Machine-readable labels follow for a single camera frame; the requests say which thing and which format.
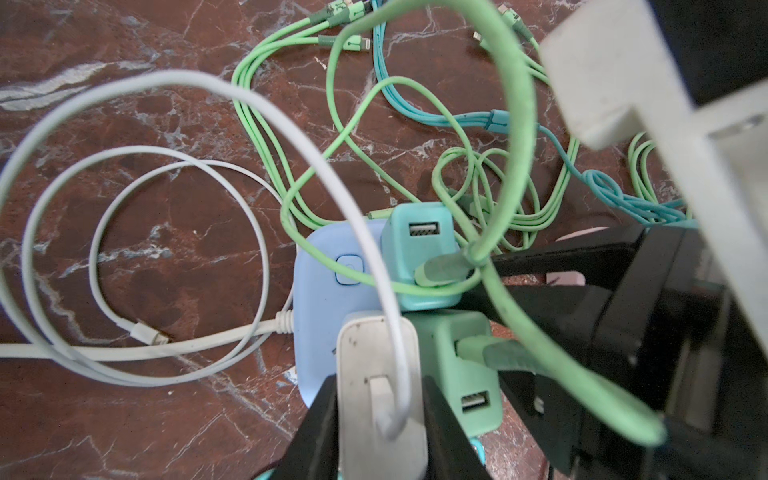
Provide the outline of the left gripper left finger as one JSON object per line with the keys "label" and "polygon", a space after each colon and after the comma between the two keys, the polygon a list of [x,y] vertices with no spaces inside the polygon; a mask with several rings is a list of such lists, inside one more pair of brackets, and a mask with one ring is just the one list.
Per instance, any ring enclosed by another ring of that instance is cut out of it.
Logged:
{"label": "left gripper left finger", "polygon": [[328,376],[271,479],[336,480],[339,474],[337,378]]}

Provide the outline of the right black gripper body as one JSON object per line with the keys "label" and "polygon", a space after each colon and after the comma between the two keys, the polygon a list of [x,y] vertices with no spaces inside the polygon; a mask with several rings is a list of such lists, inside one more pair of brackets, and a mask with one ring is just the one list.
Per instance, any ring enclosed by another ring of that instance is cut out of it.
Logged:
{"label": "right black gripper body", "polygon": [[623,227],[498,256],[502,275],[557,271],[602,244],[614,284],[513,285],[534,324],[583,366],[655,411],[667,440],[613,433],[553,380],[502,373],[501,388],[552,471],[575,479],[767,475],[767,265],[726,266],[694,229]]}

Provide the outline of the white charger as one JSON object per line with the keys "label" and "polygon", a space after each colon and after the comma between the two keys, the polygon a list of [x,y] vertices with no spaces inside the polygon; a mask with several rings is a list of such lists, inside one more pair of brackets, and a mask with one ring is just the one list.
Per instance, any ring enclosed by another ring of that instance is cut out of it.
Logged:
{"label": "white charger", "polygon": [[396,404],[392,341],[381,311],[345,318],[337,338],[339,459],[345,479],[423,479],[428,467],[419,342],[412,323],[400,320],[412,402],[394,440],[379,427]]}

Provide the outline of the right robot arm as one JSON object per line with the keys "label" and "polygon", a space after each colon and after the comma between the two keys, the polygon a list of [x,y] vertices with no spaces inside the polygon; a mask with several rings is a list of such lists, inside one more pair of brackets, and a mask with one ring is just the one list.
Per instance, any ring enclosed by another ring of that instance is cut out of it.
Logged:
{"label": "right robot arm", "polygon": [[765,478],[766,3],[589,1],[541,47],[573,134],[598,149],[647,132],[698,225],[612,228],[495,259],[504,276],[584,276],[512,294],[652,409],[662,445],[625,440],[549,378],[503,373],[503,392],[575,479]]}

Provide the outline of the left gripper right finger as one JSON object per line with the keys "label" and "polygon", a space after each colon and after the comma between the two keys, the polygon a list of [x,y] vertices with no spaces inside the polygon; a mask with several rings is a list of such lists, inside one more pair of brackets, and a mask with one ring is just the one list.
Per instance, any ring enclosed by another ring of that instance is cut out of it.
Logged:
{"label": "left gripper right finger", "polygon": [[428,442],[425,479],[490,479],[436,381],[422,379]]}

